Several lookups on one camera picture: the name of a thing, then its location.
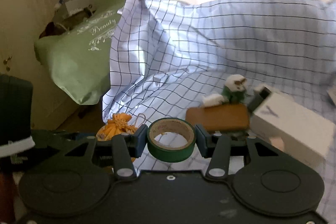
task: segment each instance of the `checkered bedsheet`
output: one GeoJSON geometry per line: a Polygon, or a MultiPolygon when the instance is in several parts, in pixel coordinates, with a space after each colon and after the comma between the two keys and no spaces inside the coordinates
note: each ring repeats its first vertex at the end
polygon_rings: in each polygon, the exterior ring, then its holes
{"type": "MultiPolygon", "coordinates": [[[[215,0],[186,5],[175,0],[127,0],[110,50],[111,88],[103,119],[126,112],[184,118],[203,95],[220,92],[230,74],[250,87],[265,82],[336,122],[326,90],[335,79],[336,5],[318,0],[215,0]]],[[[160,142],[172,145],[174,135],[160,142]]],[[[325,193],[318,212],[336,223],[336,138],[318,168],[325,193]]],[[[192,156],[168,164],[147,148],[137,170],[206,170],[197,147],[192,156]]],[[[242,167],[231,159],[230,172],[242,167]]]]}

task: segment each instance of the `screw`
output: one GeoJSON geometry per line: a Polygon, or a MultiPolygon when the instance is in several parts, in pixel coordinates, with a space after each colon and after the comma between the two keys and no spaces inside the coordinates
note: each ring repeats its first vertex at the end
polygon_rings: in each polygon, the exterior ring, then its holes
{"type": "Polygon", "coordinates": [[[120,177],[130,177],[133,175],[133,171],[130,168],[120,168],[117,171],[117,175],[120,177]]]}
{"type": "Polygon", "coordinates": [[[174,179],[176,179],[176,177],[174,177],[173,175],[167,176],[167,180],[174,180],[174,179]]]}
{"type": "Polygon", "coordinates": [[[223,175],[225,175],[225,171],[221,168],[212,168],[209,171],[209,175],[212,176],[212,177],[219,178],[219,177],[222,177],[223,175]]]}

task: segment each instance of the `tape roll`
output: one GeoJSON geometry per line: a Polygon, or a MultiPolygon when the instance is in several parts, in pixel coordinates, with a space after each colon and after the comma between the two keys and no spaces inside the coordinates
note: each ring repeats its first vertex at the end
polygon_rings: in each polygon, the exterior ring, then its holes
{"type": "Polygon", "coordinates": [[[147,145],[149,152],[158,160],[165,162],[180,162],[190,157],[194,151],[196,135],[190,123],[177,118],[162,118],[150,125],[147,131],[147,145]],[[182,135],[187,144],[181,147],[167,147],[155,140],[165,132],[182,135]]]}

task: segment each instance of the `stuffed toy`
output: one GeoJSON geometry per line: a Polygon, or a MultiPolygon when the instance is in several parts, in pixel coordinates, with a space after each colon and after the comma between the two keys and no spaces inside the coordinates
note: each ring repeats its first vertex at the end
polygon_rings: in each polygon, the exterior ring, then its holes
{"type": "Polygon", "coordinates": [[[240,103],[245,98],[247,79],[242,75],[230,75],[224,84],[222,94],[203,97],[203,106],[211,107],[223,103],[240,103]]]}
{"type": "Polygon", "coordinates": [[[246,93],[246,78],[241,75],[230,75],[224,84],[223,97],[229,103],[241,103],[244,101],[246,93]]]}

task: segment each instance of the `bed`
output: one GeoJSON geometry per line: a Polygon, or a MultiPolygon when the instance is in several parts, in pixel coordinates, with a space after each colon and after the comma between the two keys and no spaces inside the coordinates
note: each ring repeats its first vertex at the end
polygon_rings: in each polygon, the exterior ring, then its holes
{"type": "MultiPolygon", "coordinates": [[[[202,96],[220,92],[230,74],[250,88],[267,83],[336,122],[327,88],[335,75],[335,3],[319,0],[215,0],[186,5],[175,0],[127,0],[112,37],[110,90],[103,119],[145,114],[150,124],[184,118],[202,96]]],[[[176,135],[161,140],[176,142],[176,135]]],[[[325,182],[318,212],[336,223],[336,139],[317,168],[325,182]]],[[[206,170],[197,148],[183,162],[156,160],[145,149],[137,170],[206,170]]],[[[242,167],[232,159],[230,171],[242,167]]]]}
{"type": "Polygon", "coordinates": [[[103,0],[92,17],[62,35],[34,43],[38,61],[79,105],[98,103],[110,87],[111,36],[125,0],[103,0]]]}

